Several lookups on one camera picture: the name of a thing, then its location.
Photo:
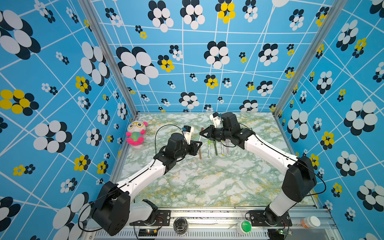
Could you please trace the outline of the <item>white pen light green end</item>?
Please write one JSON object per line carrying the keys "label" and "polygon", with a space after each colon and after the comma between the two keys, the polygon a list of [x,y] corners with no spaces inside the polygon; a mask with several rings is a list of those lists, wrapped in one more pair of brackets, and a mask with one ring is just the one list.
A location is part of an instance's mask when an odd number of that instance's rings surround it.
{"label": "white pen light green end", "polygon": [[210,149],[211,149],[211,141],[208,140],[208,158],[210,158],[210,156],[211,156]]}

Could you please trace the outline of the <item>dark green pen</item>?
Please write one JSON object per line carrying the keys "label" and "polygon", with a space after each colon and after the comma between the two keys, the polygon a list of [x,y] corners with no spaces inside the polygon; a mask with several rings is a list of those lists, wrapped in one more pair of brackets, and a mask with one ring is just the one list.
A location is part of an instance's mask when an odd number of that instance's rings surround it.
{"label": "dark green pen", "polygon": [[215,155],[218,156],[217,143],[214,141]]}

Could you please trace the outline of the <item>pink pen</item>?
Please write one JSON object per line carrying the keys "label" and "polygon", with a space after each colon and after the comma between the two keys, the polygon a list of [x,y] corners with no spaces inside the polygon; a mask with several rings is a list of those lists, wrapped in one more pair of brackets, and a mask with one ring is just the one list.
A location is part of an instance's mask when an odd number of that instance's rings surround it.
{"label": "pink pen", "polygon": [[227,154],[230,154],[229,140],[226,140]]}

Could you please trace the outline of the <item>white pen yellow end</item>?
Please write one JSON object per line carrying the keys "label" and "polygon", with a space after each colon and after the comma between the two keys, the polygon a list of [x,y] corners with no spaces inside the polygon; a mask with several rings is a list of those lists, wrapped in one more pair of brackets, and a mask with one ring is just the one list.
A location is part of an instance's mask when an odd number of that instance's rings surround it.
{"label": "white pen yellow end", "polygon": [[224,146],[223,146],[223,143],[222,143],[222,142],[221,142],[221,154],[222,154],[222,156],[225,155]]}

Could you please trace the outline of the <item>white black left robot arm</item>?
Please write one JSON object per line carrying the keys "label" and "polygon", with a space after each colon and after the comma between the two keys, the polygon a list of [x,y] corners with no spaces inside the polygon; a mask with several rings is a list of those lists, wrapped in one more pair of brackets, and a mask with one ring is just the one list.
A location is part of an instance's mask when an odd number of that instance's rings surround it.
{"label": "white black left robot arm", "polygon": [[118,183],[105,183],[94,201],[91,218],[110,236],[136,222],[152,224],[158,219],[158,207],[149,200],[134,203],[136,196],[154,180],[169,172],[186,156],[196,156],[202,142],[173,133],[166,146],[141,170]]}

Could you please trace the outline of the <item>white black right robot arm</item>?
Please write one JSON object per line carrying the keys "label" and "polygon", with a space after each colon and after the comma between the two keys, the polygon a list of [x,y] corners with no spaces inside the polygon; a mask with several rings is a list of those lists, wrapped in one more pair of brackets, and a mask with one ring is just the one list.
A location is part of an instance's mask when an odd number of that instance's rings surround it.
{"label": "white black right robot arm", "polygon": [[229,140],[235,146],[266,160],[284,176],[281,192],[264,211],[264,221],[268,225],[280,223],[284,214],[310,195],[317,184],[317,176],[308,157],[284,152],[263,140],[253,130],[241,128],[236,115],[231,112],[213,113],[210,120],[213,124],[200,133],[202,137],[219,142]]}

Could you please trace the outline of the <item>pink white plush toy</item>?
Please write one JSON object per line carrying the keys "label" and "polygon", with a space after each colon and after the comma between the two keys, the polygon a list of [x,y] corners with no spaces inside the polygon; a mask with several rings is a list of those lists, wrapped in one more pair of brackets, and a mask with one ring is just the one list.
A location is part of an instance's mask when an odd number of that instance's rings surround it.
{"label": "pink white plush toy", "polygon": [[141,145],[144,142],[147,122],[134,121],[129,124],[126,132],[127,143],[132,146]]}

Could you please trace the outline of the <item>clear glass jar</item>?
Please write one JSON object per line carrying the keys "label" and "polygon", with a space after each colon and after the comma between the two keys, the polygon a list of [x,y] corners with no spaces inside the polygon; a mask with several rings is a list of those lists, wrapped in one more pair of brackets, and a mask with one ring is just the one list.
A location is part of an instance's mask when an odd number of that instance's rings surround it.
{"label": "clear glass jar", "polygon": [[184,235],[189,229],[189,224],[186,218],[179,217],[174,220],[173,228],[176,234]]}

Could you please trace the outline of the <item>green push button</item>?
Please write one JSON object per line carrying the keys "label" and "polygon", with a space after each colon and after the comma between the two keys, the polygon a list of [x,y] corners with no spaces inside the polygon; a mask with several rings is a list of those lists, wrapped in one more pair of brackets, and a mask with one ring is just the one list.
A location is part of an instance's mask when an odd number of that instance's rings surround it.
{"label": "green push button", "polygon": [[248,234],[252,231],[252,224],[249,221],[241,221],[236,224],[237,233],[240,235]]}

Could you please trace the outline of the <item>white pill bottle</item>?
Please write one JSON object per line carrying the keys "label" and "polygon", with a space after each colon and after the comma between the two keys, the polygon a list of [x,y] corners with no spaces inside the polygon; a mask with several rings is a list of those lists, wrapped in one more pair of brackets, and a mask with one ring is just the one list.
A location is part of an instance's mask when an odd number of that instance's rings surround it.
{"label": "white pill bottle", "polygon": [[321,221],[316,216],[309,216],[301,219],[301,225],[306,229],[318,228],[321,225]]}

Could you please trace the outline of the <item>aluminium front rail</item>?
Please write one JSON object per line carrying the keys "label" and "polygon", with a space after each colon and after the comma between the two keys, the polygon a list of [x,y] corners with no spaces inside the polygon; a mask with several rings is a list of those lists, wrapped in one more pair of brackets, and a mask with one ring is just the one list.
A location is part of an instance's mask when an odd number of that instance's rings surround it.
{"label": "aluminium front rail", "polygon": [[[291,227],[253,227],[245,235],[237,233],[236,224],[247,221],[245,214],[253,211],[250,208],[173,208],[169,226],[148,227],[126,225],[119,233],[110,236],[99,230],[84,233],[83,240],[341,240],[330,211],[315,207],[295,207],[289,211]],[[321,225],[318,228],[306,229],[301,219],[316,216]],[[189,229],[186,234],[175,233],[173,223],[176,218],[186,218]]]}

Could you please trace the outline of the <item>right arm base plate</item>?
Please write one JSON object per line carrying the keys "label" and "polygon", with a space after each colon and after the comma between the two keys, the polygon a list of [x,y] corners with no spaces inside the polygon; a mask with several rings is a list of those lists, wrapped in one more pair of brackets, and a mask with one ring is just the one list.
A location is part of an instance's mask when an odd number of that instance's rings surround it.
{"label": "right arm base plate", "polygon": [[251,222],[253,227],[274,227],[283,228],[291,227],[292,220],[288,212],[278,217],[273,212],[265,212],[262,210],[253,210],[245,214],[248,221]]}

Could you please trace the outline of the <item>aluminium frame post left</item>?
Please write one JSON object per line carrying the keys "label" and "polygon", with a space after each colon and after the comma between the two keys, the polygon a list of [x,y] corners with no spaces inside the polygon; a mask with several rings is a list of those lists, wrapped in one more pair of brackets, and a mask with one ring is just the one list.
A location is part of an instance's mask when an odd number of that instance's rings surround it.
{"label": "aluminium frame post left", "polygon": [[128,87],[127,87],[127,85],[123,79],[123,76],[122,76],[122,74],[118,68],[117,62],[114,59],[113,52],[112,52],[111,48],[109,47],[109,44],[108,44],[107,39],[105,37],[105,34],[102,30],[102,26],[97,19],[96,11],[94,10],[91,1],[79,0],[79,4],[80,4],[87,20],[91,24],[95,38],[96,38],[100,48],[102,49],[102,53],[106,58],[106,61],[109,65],[109,68],[116,79],[117,85],[118,85],[124,99],[127,102],[127,105],[131,111],[131,114],[133,115],[133,120],[136,120],[137,116],[138,116],[137,108],[134,104],[132,97],[130,96],[130,93],[128,92]]}

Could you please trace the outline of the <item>aluminium frame post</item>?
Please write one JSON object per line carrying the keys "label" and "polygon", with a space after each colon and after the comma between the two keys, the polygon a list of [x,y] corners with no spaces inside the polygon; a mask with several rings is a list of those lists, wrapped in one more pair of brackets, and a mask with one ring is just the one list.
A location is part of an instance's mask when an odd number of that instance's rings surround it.
{"label": "aluminium frame post", "polygon": [[105,37],[105,34],[102,30],[102,26],[97,19],[96,11],[94,10],[91,1],[79,0],[79,4],[80,4],[87,20],[91,24],[95,38],[96,38],[100,48],[102,49],[102,53],[106,58],[106,61],[109,65],[109,68],[116,79],[117,85],[118,85],[124,99],[127,102],[127,105],[131,111],[131,114],[133,115],[133,120],[136,120],[137,116],[138,116],[137,108],[134,104],[132,97],[130,96],[130,93],[128,92],[128,87],[127,87],[127,85],[123,79],[123,76],[122,76],[122,74],[118,68],[117,62],[114,59],[113,52],[112,52],[111,48],[109,47],[109,44],[108,44],[107,39]]}
{"label": "aluminium frame post", "polygon": [[279,102],[277,103],[277,107],[273,112],[273,115],[276,119],[278,119],[278,115],[285,106],[285,104],[288,102],[289,97],[295,88],[295,86],[299,83],[301,77],[307,70],[309,64],[311,63],[315,53],[317,52],[317,49],[319,46],[323,43],[325,37],[328,35],[329,31],[335,24],[337,18],[339,17],[341,11],[343,10],[344,6],[346,5],[348,1],[347,0],[340,0],[340,1],[334,1],[333,5],[330,8],[330,12],[328,14],[327,19],[324,21],[322,26],[319,28],[318,32],[316,33],[314,39],[312,40],[309,48],[305,52],[302,60],[300,61],[298,68],[296,70],[296,73],[292,80],[288,83],[284,93],[282,94],[282,97],[280,98]]}

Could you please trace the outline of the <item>aluminium frame post right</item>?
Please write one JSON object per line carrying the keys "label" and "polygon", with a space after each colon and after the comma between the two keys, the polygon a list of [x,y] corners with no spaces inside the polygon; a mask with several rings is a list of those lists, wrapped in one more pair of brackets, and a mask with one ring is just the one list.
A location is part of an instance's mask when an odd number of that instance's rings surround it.
{"label": "aluminium frame post right", "polygon": [[323,43],[325,37],[328,35],[329,31],[335,24],[337,18],[339,17],[341,11],[343,10],[344,6],[346,5],[348,1],[347,0],[340,0],[340,1],[334,1],[333,5],[330,8],[330,12],[328,14],[327,19],[324,21],[322,26],[319,28],[318,32],[316,33],[314,39],[312,40],[309,48],[305,52],[302,60],[300,61],[298,68],[296,70],[296,73],[292,80],[288,83],[284,93],[282,94],[282,97],[280,98],[279,102],[277,103],[277,107],[273,112],[273,115],[276,119],[278,119],[278,115],[285,106],[285,104],[288,102],[289,97],[295,88],[295,86],[299,83],[301,77],[307,70],[309,64],[311,63],[315,53],[317,52],[317,49],[319,46]]}

